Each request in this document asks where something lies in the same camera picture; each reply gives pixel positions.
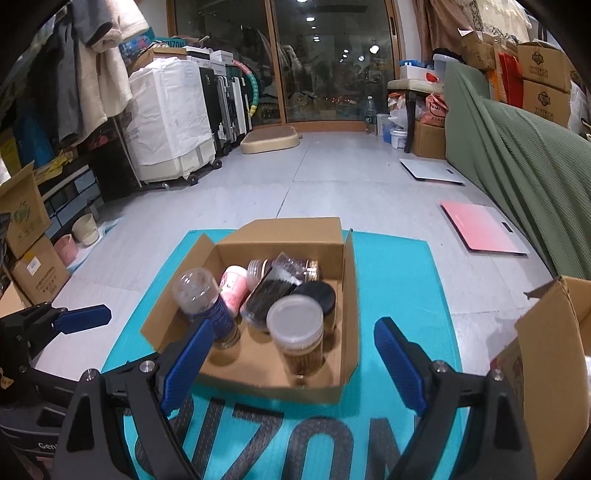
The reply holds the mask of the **pink board on floor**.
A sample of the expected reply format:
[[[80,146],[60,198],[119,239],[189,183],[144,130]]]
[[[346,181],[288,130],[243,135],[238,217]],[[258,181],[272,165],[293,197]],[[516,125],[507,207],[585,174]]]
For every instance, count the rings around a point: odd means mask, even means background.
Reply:
[[[441,207],[469,250],[528,255],[528,247],[496,208],[451,201]]]

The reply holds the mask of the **stacked cardboard boxes background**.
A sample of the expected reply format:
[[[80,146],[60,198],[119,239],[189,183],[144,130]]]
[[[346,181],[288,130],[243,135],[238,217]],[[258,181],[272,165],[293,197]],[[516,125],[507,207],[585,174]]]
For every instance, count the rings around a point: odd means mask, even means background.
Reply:
[[[574,71],[570,60],[546,42],[522,43],[517,48],[523,75],[523,109],[567,127]]]

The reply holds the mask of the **glass sliding door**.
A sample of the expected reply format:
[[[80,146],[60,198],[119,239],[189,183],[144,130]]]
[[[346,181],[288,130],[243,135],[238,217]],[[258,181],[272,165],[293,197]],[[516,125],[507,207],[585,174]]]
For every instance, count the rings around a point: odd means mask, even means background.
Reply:
[[[169,1],[170,34],[231,53],[259,83],[257,127],[363,129],[398,73],[392,1]]]

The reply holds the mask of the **teal foam mat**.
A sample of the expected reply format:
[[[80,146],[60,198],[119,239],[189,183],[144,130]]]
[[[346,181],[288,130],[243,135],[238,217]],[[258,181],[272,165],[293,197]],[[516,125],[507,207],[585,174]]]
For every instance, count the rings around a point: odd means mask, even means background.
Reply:
[[[427,243],[353,235],[361,360],[335,405],[296,404],[196,385],[184,439],[204,479],[384,479],[417,424],[375,348],[384,316],[433,359],[461,365]]]

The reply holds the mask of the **cardboard boxes left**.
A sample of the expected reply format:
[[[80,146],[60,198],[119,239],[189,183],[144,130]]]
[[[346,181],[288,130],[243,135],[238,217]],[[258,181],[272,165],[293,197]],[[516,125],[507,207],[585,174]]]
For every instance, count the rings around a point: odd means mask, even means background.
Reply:
[[[50,226],[29,164],[1,185],[1,267],[30,305],[52,302],[70,278]]]

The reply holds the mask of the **beige ceramic bowl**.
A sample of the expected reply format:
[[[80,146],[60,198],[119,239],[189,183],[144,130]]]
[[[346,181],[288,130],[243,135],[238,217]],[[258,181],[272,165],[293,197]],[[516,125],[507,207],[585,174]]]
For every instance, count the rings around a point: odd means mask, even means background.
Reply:
[[[84,247],[94,244],[100,236],[94,216],[91,213],[81,216],[73,224],[72,234],[75,240]]]

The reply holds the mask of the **plastic water bottle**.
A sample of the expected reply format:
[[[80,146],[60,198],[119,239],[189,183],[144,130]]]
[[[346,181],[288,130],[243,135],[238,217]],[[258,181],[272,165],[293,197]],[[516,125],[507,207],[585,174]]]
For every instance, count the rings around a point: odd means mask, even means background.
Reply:
[[[377,134],[377,110],[372,95],[367,97],[367,104],[365,109],[365,125],[366,133],[368,135]]]

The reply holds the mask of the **pink paper cup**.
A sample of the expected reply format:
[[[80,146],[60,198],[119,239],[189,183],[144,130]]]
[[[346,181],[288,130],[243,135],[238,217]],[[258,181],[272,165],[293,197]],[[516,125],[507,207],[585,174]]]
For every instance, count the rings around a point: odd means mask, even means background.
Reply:
[[[242,302],[249,293],[247,271],[242,266],[228,266],[221,276],[219,293],[231,316],[233,318],[238,317]]]

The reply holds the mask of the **white plastic bucket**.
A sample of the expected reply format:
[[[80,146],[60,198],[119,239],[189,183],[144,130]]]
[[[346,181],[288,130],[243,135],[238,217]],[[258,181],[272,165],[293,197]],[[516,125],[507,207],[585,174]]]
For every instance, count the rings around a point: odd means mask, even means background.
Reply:
[[[391,134],[391,146],[394,149],[405,150],[408,140],[408,132],[402,129],[392,128]]]

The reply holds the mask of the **black suitcases row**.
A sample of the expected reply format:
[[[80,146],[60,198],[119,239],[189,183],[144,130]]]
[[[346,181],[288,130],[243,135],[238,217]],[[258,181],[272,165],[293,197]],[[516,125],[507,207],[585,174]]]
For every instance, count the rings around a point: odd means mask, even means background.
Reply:
[[[200,69],[216,159],[228,155],[250,131],[259,86],[249,67],[224,50],[185,46]]]

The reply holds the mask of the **large cardboard box right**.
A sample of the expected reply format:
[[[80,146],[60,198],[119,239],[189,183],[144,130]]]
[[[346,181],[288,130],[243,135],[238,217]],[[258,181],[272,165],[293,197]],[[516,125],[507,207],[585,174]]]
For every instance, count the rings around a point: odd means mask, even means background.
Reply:
[[[590,282],[560,276],[527,297],[536,303],[491,366],[516,392],[537,477],[555,479],[590,426]]]

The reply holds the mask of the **white covered appliance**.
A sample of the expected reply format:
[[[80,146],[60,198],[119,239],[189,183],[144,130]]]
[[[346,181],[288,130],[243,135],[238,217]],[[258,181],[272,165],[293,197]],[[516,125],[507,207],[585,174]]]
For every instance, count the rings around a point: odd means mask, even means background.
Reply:
[[[129,83],[132,99],[120,126],[139,181],[197,184],[197,172],[215,162],[198,65],[157,58],[132,73]]]

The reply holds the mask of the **small side table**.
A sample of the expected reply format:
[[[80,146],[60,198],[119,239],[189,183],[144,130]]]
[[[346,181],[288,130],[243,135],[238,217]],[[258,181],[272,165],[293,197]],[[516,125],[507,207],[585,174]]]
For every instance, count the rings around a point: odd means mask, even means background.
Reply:
[[[390,93],[404,93],[406,95],[406,111],[408,121],[408,134],[405,152],[412,151],[415,136],[416,106],[419,98],[426,99],[430,94],[442,94],[444,84],[418,79],[397,79],[388,82]]]

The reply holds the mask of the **green covered sofa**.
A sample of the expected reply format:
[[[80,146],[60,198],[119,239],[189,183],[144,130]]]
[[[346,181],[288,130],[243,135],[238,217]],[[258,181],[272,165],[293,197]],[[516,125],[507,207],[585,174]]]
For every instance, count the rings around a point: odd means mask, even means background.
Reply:
[[[484,75],[448,67],[446,157],[528,238],[554,275],[590,276],[590,144],[491,99]]]

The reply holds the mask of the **clear cup blue label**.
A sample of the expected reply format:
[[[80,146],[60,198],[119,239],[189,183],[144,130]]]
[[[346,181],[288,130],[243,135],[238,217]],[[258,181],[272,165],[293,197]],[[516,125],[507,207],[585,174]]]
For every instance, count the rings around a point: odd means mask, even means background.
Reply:
[[[174,281],[172,295],[191,321],[211,321],[215,347],[227,349],[238,343],[238,324],[222,299],[211,271],[202,267],[185,271]]]

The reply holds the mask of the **clear jar white lid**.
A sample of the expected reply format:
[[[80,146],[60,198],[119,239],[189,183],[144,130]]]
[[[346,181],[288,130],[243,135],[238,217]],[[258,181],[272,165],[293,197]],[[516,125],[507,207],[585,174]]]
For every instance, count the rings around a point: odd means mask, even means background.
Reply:
[[[324,311],[315,299],[290,295],[277,300],[267,312],[266,327],[288,374],[308,377],[320,371]]]

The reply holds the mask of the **clear dome-lid cup dark contents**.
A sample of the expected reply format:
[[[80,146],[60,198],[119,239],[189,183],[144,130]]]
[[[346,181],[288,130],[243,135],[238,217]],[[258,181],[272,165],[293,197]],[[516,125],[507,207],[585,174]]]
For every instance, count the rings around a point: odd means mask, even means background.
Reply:
[[[280,280],[266,280],[260,282],[245,303],[240,307],[240,316],[242,320],[249,324],[254,330],[267,332],[266,317],[276,301],[280,300],[296,289],[293,283]]]

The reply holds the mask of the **cardboard box under table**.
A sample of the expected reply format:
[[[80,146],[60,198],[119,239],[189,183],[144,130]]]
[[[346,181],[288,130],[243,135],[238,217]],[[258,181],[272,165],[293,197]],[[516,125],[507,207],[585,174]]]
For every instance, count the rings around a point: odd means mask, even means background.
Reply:
[[[419,157],[445,160],[445,128],[416,121],[412,152]]]

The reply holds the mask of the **pink ceramic bowl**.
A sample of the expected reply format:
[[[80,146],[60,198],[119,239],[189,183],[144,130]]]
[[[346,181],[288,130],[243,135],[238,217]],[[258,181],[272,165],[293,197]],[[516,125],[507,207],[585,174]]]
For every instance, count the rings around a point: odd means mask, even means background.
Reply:
[[[62,236],[55,243],[54,249],[66,267],[76,260],[79,253],[79,248],[72,234]]]

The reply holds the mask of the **beige floor cushion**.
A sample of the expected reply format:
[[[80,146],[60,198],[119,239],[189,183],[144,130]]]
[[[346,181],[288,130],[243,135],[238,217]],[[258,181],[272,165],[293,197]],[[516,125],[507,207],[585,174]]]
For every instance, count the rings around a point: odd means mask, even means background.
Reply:
[[[243,154],[259,154],[297,147],[300,134],[293,126],[276,125],[252,130],[240,143]]]

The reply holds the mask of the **white board on floor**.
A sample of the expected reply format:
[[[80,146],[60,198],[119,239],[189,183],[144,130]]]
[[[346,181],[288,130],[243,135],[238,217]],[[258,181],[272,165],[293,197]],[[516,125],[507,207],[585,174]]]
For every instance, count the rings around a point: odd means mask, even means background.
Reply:
[[[418,181],[464,185],[464,177],[448,163],[440,160],[401,159],[403,166]]]

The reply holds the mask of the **clear jar with granola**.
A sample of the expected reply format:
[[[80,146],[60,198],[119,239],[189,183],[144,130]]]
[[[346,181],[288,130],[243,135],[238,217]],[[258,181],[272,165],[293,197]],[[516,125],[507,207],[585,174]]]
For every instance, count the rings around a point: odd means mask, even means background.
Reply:
[[[250,292],[266,280],[287,281],[298,286],[321,279],[320,263],[317,260],[294,259],[283,254],[271,259],[252,260],[246,269],[246,284]]]

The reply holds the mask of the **open cardboard sorting box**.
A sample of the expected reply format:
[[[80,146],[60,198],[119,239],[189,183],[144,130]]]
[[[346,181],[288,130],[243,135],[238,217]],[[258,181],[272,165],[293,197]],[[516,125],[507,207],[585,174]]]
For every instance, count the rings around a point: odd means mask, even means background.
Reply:
[[[336,404],[356,371],[360,357],[360,320],[353,236],[342,232],[337,217],[263,219],[252,221],[213,241],[201,234],[181,254],[155,297],[141,334],[157,352],[180,339],[189,326],[172,295],[172,284],[192,267],[204,267],[215,277],[231,265],[286,253],[315,260],[322,279],[335,289],[335,334],[317,374],[297,378],[287,373],[270,336],[240,325],[238,344],[211,349],[197,382],[239,394],[308,404]]]

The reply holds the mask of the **hanging clothes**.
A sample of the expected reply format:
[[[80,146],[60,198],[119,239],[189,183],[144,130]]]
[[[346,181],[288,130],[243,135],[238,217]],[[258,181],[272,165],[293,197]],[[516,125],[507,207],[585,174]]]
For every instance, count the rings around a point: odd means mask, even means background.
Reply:
[[[147,32],[135,1],[68,1],[1,83],[1,121],[26,104],[56,150],[74,147],[132,98],[120,46]]]

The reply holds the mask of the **black lid jar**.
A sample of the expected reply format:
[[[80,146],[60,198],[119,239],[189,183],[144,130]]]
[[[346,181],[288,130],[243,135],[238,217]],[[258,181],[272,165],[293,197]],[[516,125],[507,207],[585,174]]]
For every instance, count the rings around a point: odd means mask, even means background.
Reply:
[[[335,289],[324,281],[310,281],[297,286],[293,294],[310,297],[322,307],[325,336],[332,335],[335,331]]]

